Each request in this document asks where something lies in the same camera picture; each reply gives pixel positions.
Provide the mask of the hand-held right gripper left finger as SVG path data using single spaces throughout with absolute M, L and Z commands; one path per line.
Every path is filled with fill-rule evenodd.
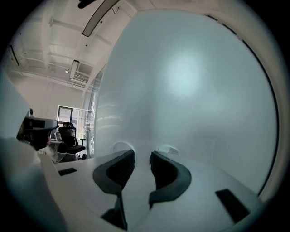
M 126 186 L 135 168 L 134 150 L 122 151 L 120 156 L 101 164 L 93 171 L 92 177 L 98 187 L 107 194 L 115 195 L 114 208 L 101 217 L 120 229 L 127 229 L 122 190 Z

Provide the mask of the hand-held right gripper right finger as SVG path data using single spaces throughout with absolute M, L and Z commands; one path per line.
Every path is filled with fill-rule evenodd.
M 190 171 L 180 163 L 157 151 L 150 156 L 151 172 L 155 178 L 155 191 L 149 195 L 150 208 L 156 203 L 174 201 L 190 186 Z

